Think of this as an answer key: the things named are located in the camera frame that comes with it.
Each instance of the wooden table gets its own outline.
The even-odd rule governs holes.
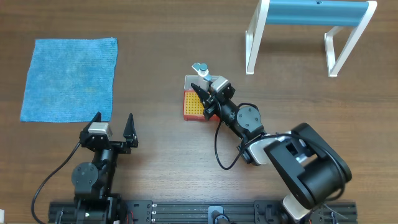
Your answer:
[[[7,222],[32,222],[40,183],[71,152],[86,123],[19,121],[35,39],[117,37],[111,119],[122,139],[134,114],[139,148],[121,155],[113,192],[126,199],[253,201],[288,189],[272,166],[242,159],[230,171],[216,163],[215,122],[182,118],[184,76],[194,62],[230,79],[233,101],[258,105],[266,131],[307,122],[348,163],[362,223],[396,222],[398,203],[398,1],[379,1],[375,16],[338,78],[328,78],[327,27],[267,26],[253,76],[245,75],[244,31],[257,0],[0,1],[0,208]],[[339,52],[349,31],[335,38]],[[225,126],[219,155],[236,156],[238,139]],[[73,168],[91,161],[79,149],[36,203],[46,220],[53,200],[71,200]]]

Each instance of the white rack leg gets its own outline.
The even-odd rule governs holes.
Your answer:
[[[246,31],[246,74],[254,73],[270,0],[260,0]]]
[[[341,51],[341,54],[338,57],[337,61],[335,59],[333,36],[337,34],[342,29],[342,27],[334,27],[332,28],[332,30],[325,34],[326,60],[328,64],[329,77],[337,77],[338,72],[340,71],[341,67],[345,63],[355,44],[357,43],[369,21],[371,20],[374,11],[377,8],[377,2],[368,1],[368,3],[368,10],[366,10],[365,15],[361,19],[361,22],[359,22],[359,25],[355,27],[355,29],[349,35],[347,43],[344,46],[343,51]]]

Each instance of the light blue object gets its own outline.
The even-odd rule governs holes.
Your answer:
[[[368,2],[271,0],[266,24],[356,27]]]
[[[36,40],[21,121],[109,121],[117,56],[116,38]]]

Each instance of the blue cloth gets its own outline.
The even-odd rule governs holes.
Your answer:
[[[36,40],[21,121],[109,121],[117,56],[115,38]]]

